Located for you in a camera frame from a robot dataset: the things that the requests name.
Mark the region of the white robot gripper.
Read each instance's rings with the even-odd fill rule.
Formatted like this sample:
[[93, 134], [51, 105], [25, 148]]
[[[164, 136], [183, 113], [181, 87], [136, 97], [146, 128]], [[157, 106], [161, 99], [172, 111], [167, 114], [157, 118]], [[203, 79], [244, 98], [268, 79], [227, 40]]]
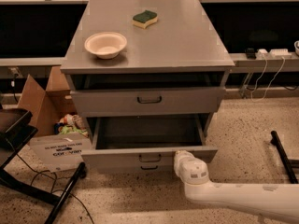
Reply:
[[174, 171], [177, 177], [179, 178], [186, 178], [189, 177], [194, 167], [194, 162], [196, 158], [193, 156], [192, 153], [179, 150], [175, 153], [174, 157]]

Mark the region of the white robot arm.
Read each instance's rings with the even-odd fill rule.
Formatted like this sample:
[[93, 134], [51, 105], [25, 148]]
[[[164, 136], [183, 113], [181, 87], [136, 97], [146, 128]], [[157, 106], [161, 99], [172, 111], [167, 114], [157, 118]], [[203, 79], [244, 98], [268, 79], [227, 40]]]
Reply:
[[184, 194], [192, 203], [204, 203], [299, 224], [298, 184], [215, 183], [207, 165], [192, 153], [180, 150], [174, 170], [181, 179]]

